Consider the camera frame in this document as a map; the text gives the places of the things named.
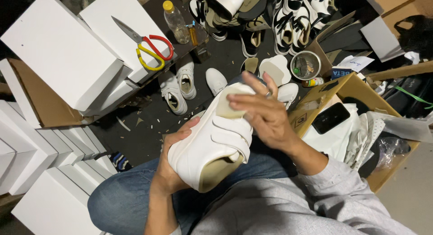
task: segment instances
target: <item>plastic bag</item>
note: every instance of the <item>plastic bag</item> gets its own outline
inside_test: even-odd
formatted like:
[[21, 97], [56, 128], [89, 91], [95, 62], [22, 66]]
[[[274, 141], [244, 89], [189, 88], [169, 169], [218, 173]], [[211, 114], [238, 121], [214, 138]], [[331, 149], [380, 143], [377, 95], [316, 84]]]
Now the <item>plastic bag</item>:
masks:
[[406, 140], [396, 137], [386, 137], [378, 139], [379, 143], [379, 162], [376, 170], [391, 168], [391, 162], [395, 155], [404, 155], [410, 152], [410, 145]]

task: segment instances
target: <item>scissors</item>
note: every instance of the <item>scissors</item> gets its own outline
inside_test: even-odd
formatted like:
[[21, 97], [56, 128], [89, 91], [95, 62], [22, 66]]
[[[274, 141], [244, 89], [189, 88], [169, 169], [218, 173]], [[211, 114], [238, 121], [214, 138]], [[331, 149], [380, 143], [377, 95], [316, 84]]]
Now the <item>scissors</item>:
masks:
[[[165, 61], [170, 60], [173, 57], [173, 53], [174, 53], [174, 49], [172, 44], [164, 37], [161, 36], [157, 36], [157, 35], [149, 35], [148, 37], [142, 37], [140, 35], [138, 35], [137, 32], [135, 32], [133, 29], [129, 28], [126, 24], [122, 23], [120, 20], [116, 19], [115, 17], [111, 16], [114, 20], [114, 22], [117, 24], [117, 26], [119, 26], [119, 28], [122, 29], [123, 32], [125, 32], [125, 34], [127, 34], [131, 39], [133, 39], [133, 41], [135, 41], [138, 45], [138, 48], [136, 49], [137, 51], [137, 56], [138, 56], [138, 60], [140, 60], [141, 65], [143, 65], [144, 68], [150, 70], [150, 71], [160, 71], [164, 66], [165, 66]], [[150, 39], [158, 39], [158, 40], [162, 40], [165, 44], [168, 45], [168, 48], [170, 50], [170, 55], [168, 57], [163, 56], [158, 49], [156, 49], [156, 47], [152, 44], [152, 42], [150, 41]], [[149, 44], [149, 46], [153, 49], [152, 52], [146, 48], [144, 48], [141, 43], [145, 41], [147, 44]], [[153, 67], [149, 67], [144, 61], [143, 58], [141, 57], [141, 53], [140, 50], [144, 51], [145, 53], [151, 55], [152, 57], [154, 57], [156, 60], [161, 62], [161, 65], [159, 67], [153, 68]]]

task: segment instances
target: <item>plastic bottle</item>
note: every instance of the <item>plastic bottle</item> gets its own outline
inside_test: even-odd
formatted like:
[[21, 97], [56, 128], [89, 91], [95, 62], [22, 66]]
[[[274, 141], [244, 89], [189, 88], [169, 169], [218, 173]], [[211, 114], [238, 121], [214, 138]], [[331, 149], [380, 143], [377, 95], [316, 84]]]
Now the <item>plastic bottle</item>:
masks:
[[169, 0], [162, 4], [164, 8], [164, 18], [168, 27], [175, 34], [179, 44], [187, 44], [190, 41], [190, 34], [185, 25], [181, 12]]
[[325, 82], [323, 78], [313, 78], [310, 80], [302, 80], [302, 86], [303, 87], [315, 87], [318, 85], [322, 85]]

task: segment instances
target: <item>black floor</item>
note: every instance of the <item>black floor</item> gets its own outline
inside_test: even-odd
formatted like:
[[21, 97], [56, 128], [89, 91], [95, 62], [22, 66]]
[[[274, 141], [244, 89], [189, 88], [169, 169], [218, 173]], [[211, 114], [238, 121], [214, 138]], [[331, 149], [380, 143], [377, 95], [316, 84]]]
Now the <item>black floor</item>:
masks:
[[[259, 63], [265, 58], [276, 55], [272, 30], [264, 30], [262, 38], [257, 54]], [[110, 153], [121, 152], [133, 166], [159, 157], [162, 134], [177, 131], [187, 121], [184, 118], [191, 117], [192, 113], [197, 114], [198, 109], [196, 108], [213, 97], [206, 83], [206, 70], [216, 68], [222, 72], [228, 82], [240, 74], [240, 67], [246, 58], [242, 54], [239, 35], [229, 34], [229, 37], [222, 42], [209, 38], [207, 48], [212, 56], [204, 63], [194, 65], [194, 84], [197, 89], [197, 96], [187, 101], [188, 111], [185, 115], [177, 116], [170, 111], [167, 103], [161, 97], [158, 80], [154, 80], [138, 93], [139, 95], [149, 95], [152, 99], [149, 105], [142, 108], [140, 114], [137, 114], [137, 107], [127, 106], [115, 110], [90, 126]], [[290, 62], [292, 57], [287, 55], [286, 58]], [[300, 82], [295, 82], [293, 77], [291, 83], [300, 85]], [[300, 86], [298, 96], [302, 98], [307, 92], [308, 88]], [[293, 109], [298, 102], [299, 98], [297, 97], [290, 108]], [[122, 121], [125, 120], [124, 124], [131, 131], [123, 128], [117, 121], [116, 116]], [[136, 126], [138, 118], [144, 121]]]

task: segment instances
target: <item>paper scrap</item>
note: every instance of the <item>paper scrap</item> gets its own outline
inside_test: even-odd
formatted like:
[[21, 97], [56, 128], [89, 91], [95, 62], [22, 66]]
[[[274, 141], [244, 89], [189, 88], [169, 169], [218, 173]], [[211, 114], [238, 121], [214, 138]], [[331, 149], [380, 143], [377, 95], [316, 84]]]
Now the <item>paper scrap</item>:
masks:
[[120, 125], [122, 125], [126, 130], [128, 130], [128, 131], [131, 131], [130, 129], [129, 129], [129, 127], [127, 127], [121, 120], [120, 120], [120, 118], [118, 117], [118, 116], [116, 116], [116, 118], [117, 118], [117, 121], [119, 121], [119, 123], [120, 123]]
[[360, 72], [363, 68], [369, 65], [374, 59], [366, 56], [348, 56], [341, 61], [338, 66], [349, 67], [355, 72]]
[[143, 119], [141, 119], [141, 118], [138, 118], [138, 119], [137, 119], [137, 124], [136, 124], [136, 127], [137, 127], [137, 125], [138, 125], [139, 123], [141, 123], [141, 122], [144, 122], [144, 120], [143, 120]]

